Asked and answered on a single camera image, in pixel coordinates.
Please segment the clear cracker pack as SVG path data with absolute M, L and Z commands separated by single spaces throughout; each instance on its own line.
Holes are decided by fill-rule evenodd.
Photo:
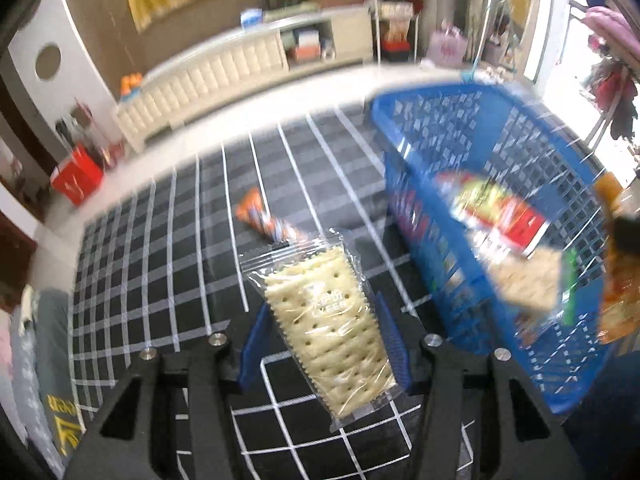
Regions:
M 342 233 L 259 248 L 240 268 L 264 298 L 333 431 L 374 413 L 400 387 L 372 289 Z

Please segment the red yellow beef snack pouch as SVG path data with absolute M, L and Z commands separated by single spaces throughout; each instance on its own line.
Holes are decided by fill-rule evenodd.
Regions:
M 495 179 L 469 171 L 436 174 L 435 188 L 452 218 L 529 256 L 547 231 L 546 217 Z

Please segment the green-edged cracker pack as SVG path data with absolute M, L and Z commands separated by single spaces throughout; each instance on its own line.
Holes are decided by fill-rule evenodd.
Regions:
M 570 323 L 574 318 L 574 252 L 538 245 L 527 257 L 509 252 L 486 270 L 498 298 L 529 323 Z

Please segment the clear orange snack bag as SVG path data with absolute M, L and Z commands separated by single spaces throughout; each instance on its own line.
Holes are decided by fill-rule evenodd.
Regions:
M 623 188 L 610 172 L 593 188 L 606 234 L 598 338 L 610 344 L 639 328 L 639 191 L 632 185 Z

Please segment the orange sausage snack stick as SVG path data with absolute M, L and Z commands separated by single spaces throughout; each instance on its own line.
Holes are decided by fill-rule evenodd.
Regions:
M 309 235 L 290 222 L 273 217 L 267 211 L 259 188 L 250 188 L 235 207 L 239 220 L 251 226 L 259 234 L 268 237 L 274 244 L 297 243 L 308 240 Z

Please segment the blue plastic basket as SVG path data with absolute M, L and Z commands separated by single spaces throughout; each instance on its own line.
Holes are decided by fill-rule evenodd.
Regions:
M 449 340 L 510 350 L 550 410 L 582 402 L 613 349 L 598 337 L 603 174 L 578 136 L 518 84 L 450 82 L 386 91 L 370 117 L 388 206 Z M 506 301 L 491 263 L 558 250 L 558 302 L 533 318 Z

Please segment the grey queen print cloth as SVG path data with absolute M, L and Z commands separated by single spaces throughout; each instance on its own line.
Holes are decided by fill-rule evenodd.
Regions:
M 23 289 L 12 314 L 12 388 L 27 448 L 52 472 L 65 469 L 84 433 L 68 364 L 68 295 L 55 288 Z

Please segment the red paper bag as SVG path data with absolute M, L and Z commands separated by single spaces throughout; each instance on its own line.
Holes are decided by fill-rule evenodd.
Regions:
M 50 185 L 74 206 L 80 206 L 101 185 L 104 172 L 79 144 L 55 167 Z

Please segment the oranges on plate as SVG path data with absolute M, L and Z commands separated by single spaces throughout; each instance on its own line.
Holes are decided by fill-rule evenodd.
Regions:
M 132 73 L 122 76 L 122 78 L 120 78 L 120 98 L 122 100 L 130 99 L 140 90 L 142 79 L 142 73 Z

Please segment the pink gift bag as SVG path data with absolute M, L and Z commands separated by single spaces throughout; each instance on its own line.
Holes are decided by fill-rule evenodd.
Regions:
M 468 40 L 456 26 L 444 23 L 431 34 L 425 53 L 437 66 L 459 67 L 462 65 Z

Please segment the white TV cabinet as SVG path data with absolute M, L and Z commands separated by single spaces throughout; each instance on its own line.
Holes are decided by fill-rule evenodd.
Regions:
M 160 63 L 113 108 L 135 152 L 216 108 L 311 74 L 373 60 L 369 9 L 340 6 L 213 36 Z

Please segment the blue tissue box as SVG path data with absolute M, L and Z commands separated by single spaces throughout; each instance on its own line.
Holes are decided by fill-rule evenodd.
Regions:
M 250 8 L 243 10 L 240 14 L 240 24 L 242 29 L 262 24 L 263 20 L 264 12 L 262 12 L 262 9 Z

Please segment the green folded towel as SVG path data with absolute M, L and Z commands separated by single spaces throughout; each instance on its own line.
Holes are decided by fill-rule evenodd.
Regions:
M 292 16 L 300 14 L 308 14 L 319 12 L 320 6 L 318 3 L 305 1 L 302 3 L 293 4 L 292 6 L 284 6 L 283 8 L 276 10 L 269 10 L 262 12 L 262 21 L 264 23 L 272 23 L 285 18 L 292 18 Z

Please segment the white metal shelf rack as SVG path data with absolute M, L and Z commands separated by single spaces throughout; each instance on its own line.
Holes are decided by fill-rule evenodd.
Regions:
M 371 0 L 376 62 L 416 62 L 423 0 Z

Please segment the brown round wall disc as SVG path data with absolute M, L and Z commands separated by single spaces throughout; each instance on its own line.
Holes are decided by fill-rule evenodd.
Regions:
M 35 73 L 40 80 L 48 81 L 55 77 L 61 67 L 62 53 L 57 44 L 46 44 L 37 54 Z

